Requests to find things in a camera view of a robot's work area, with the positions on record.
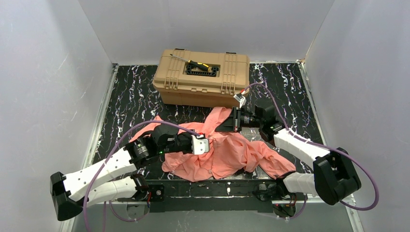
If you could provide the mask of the pink jacket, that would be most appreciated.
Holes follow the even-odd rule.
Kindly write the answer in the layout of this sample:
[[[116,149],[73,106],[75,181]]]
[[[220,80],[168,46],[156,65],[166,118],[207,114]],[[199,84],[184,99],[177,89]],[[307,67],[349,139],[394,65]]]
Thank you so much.
[[[227,119],[230,113],[230,109],[215,107],[203,123],[181,124],[184,128],[204,133],[209,139],[210,150],[202,155],[182,152],[165,154],[162,171],[196,182],[211,177],[222,179],[240,169],[252,173],[257,166],[273,179],[296,170],[292,162],[263,141],[249,141],[240,133],[216,132],[216,127]]]

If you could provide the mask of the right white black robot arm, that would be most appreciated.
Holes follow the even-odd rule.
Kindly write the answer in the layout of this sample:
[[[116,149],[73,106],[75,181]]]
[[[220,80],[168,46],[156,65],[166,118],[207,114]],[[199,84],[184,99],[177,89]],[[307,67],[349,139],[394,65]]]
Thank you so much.
[[[242,128],[258,128],[263,140],[294,155],[313,169],[311,174],[293,172],[281,177],[278,187],[283,194],[311,194],[334,205],[362,186],[352,161],[340,154],[341,148],[330,151],[320,145],[311,145],[294,132],[288,132],[274,106],[256,106],[254,112],[234,107],[215,130],[241,132]]]

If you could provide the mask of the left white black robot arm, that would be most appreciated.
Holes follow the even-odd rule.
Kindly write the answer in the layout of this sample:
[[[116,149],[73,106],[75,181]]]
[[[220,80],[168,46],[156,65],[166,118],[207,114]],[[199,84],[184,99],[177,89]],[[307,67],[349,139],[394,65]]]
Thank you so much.
[[[200,155],[209,151],[205,135],[172,122],[150,120],[139,124],[152,129],[124,147],[116,145],[108,156],[77,172],[50,176],[50,194],[58,221],[72,219],[88,206],[149,193],[140,168],[166,153]]]

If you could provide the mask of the tan plastic toolbox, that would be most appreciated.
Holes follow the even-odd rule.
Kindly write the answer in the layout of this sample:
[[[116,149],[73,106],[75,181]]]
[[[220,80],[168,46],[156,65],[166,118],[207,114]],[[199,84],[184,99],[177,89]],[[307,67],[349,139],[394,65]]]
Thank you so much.
[[[184,70],[189,63],[170,54],[210,67],[220,65],[219,75],[186,75]],[[234,95],[250,84],[249,68],[247,55],[167,49],[161,56],[152,84],[165,104],[232,108],[239,106]]]

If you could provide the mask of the black yellow screwdriver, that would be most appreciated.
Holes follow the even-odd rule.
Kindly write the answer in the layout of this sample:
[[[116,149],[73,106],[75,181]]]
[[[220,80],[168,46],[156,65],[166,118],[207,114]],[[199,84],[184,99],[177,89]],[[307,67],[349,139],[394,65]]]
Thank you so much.
[[[187,59],[184,59],[184,58],[182,58],[182,57],[176,56],[176,55],[174,55],[174,54],[170,54],[170,55],[171,55],[172,57],[175,57],[175,58],[177,58],[177,59],[180,59],[180,60],[182,60],[182,61],[185,61],[185,62],[187,62],[187,63],[193,65],[194,67],[198,68],[199,70],[202,70],[202,71],[204,71],[204,72],[210,71],[210,66],[207,65],[207,64],[200,63],[200,62],[196,62],[196,61],[193,61],[193,60],[187,60]]]

